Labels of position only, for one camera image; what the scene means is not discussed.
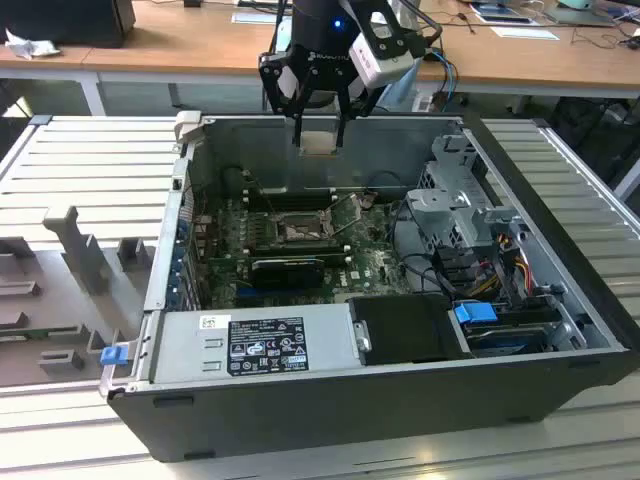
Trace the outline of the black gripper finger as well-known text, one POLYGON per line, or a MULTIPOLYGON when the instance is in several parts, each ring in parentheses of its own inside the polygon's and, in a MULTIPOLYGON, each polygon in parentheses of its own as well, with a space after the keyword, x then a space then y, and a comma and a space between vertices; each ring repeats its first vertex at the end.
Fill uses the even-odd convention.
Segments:
POLYGON ((337 120, 336 131, 336 147, 341 148, 343 146, 344 134, 346 125, 350 120, 354 120, 357 117, 367 117, 370 115, 374 107, 377 105, 379 98, 383 93, 383 88, 368 89, 365 88, 363 92, 355 99, 351 100, 348 89, 346 87, 341 88, 337 92, 339 115, 337 120))
POLYGON ((302 46, 290 46, 284 54, 263 55, 259 73, 273 112, 294 120, 292 143, 299 147, 302 116, 318 86, 315 53, 302 46))

